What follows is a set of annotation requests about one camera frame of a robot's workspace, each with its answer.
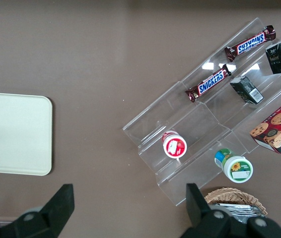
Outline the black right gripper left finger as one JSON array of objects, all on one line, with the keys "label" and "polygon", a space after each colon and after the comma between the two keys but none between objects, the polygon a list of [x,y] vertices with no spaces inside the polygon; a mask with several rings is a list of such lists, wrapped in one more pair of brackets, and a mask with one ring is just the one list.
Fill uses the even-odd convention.
[{"label": "black right gripper left finger", "polygon": [[57,238],[74,211],[72,184],[64,184],[40,211],[0,227],[0,238]]}]

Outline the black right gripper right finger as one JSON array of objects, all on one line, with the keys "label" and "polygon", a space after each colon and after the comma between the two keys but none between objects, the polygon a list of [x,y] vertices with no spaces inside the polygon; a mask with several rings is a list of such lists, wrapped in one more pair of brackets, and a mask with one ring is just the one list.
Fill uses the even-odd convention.
[{"label": "black right gripper right finger", "polygon": [[266,217],[241,223],[223,210],[211,209],[195,183],[186,185],[186,208],[192,226],[183,238],[281,238],[281,227]]}]

